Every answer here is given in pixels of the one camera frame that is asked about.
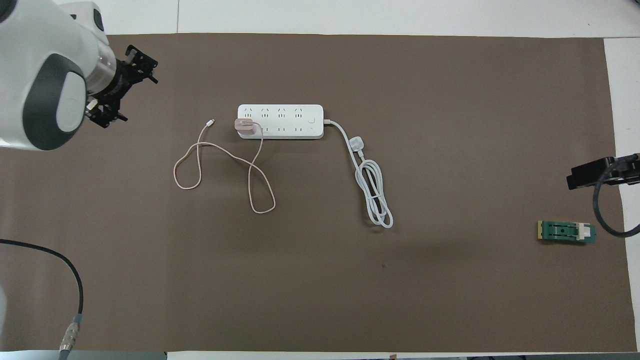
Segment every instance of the black cable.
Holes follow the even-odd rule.
[[[607,224],[607,222],[604,221],[604,218],[602,218],[602,214],[600,213],[600,206],[598,205],[598,198],[600,196],[600,188],[604,184],[604,180],[607,177],[609,177],[609,174],[614,172],[620,165],[622,165],[624,163],[631,162],[631,161],[635,161],[637,159],[638,159],[638,155],[636,155],[636,154],[631,155],[631,156],[624,156],[622,158],[616,159],[600,175],[600,177],[598,178],[598,181],[596,181],[595,187],[593,188],[593,213],[595,213],[596,219],[598,219],[598,222],[600,223],[600,225],[602,225],[602,227],[609,234],[611,234],[613,236],[617,236],[619,238],[628,238],[628,237],[631,237],[633,235],[639,234],[640,233],[640,224],[638,224],[636,227],[634,227],[633,229],[631,229],[629,231],[622,231],[621,232],[621,231],[615,231],[614,229],[612,229],[611,226],[609,226],[609,224]]]
[[[69,268],[71,269],[71,272],[74,273],[74,276],[76,277],[76,282],[78,283],[78,314],[82,314],[82,307],[84,304],[84,292],[82,289],[82,280],[80,280],[80,275],[78,274],[78,271],[76,270],[76,267],[71,263],[71,261],[69,259],[67,259],[66,256],[64,256],[63,254],[60,254],[57,251],[48,249],[46,247],[42,247],[39,245],[33,245],[30,243],[23,243],[21,241],[13,241],[13,240],[5,240],[5,239],[0,239],[0,244],[7,244],[7,245],[15,245],[15,246],[20,246],[20,247],[26,247],[29,249],[34,249],[34,250],[40,250],[40,251],[44,251],[48,254],[51,254],[53,256],[56,256],[58,258],[60,258],[62,261],[65,262],[65,264],[67,264],[69,266]]]

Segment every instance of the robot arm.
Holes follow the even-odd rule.
[[[117,60],[93,2],[0,0],[0,146],[52,150],[87,117],[107,127],[157,61],[129,46]]]

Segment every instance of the cable connector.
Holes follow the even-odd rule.
[[[82,321],[82,314],[76,314],[74,316],[74,321],[69,324],[67,327],[67,331],[65,332],[65,337],[62,338],[62,342],[60,343],[60,351],[71,351],[76,345],[76,340],[78,338],[78,332],[80,332],[80,322]]]
[[[364,149],[364,141],[359,136],[349,139],[349,146],[351,147],[351,151],[358,152]]]

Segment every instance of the pink charger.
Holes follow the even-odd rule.
[[[256,133],[255,126],[251,119],[236,119],[234,127],[238,130],[238,133],[254,135]]]

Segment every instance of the power outlet socket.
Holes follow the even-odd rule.
[[[262,126],[265,139],[320,139],[324,135],[324,109],[320,105],[242,104],[238,106],[239,119],[251,119]],[[241,134],[243,139],[260,139],[255,134]]]

